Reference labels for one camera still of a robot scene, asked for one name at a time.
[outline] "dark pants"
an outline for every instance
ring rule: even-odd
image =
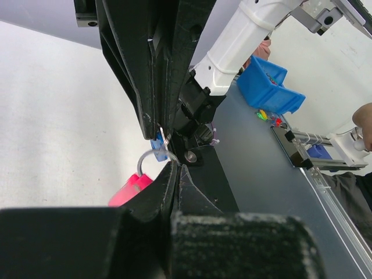
[[[358,176],[353,173],[327,176],[324,179],[354,222],[359,232],[372,249],[372,211],[358,185]]]

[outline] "green small object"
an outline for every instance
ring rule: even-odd
[[[257,114],[259,119],[261,119],[263,121],[266,121],[266,119],[262,116],[262,114],[260,112],[257,112],[256,114]]]

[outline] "metal ring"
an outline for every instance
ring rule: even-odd
[[[169,158],[173,161],[176,161],[177,164],[179,165],[180,164],[180,161],[178,161],[177,157],[175,154],[173,154],[172,152],[168,151],[168,150],[159,150],[159,149],[151,149],[149,151],[146,151],[145,153],[142,154],[141,157],[139,157],[139,160],[138,160],[138,163],[137,163],[137,174],[138,176],[142,176],[143,175],[143,172],[142,172],[142,163],[144,161],[144,159],[151,155],[151,154],[154,154],[154,153],[159,153],[159,154],[162,154],[162,155],[167,155],[169,156]]]

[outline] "pink object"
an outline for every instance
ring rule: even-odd
[[[258,48],[256,48],[256,50],[254,51],[253,55],[258,56],[264,60],[268,60],[271,54],[269,46],[271,46],[271,40],[262,41]],[[244,69],[246,69],[250,63],[251,58],[248,58],[248,60],[243,65]]]
[[[111,198],[109,206],[117,207],[125,204],[151,183],[152,179],[146,174],[143,174],[141,177],[133,174],[125,185]]]

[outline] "gray tabletop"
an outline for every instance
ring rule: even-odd
[[[294,169],[269,125],[233,84],[214,117],[217,154],[240,211],[300,217],[323,257],[327,278],[365,278],[307,178]]]

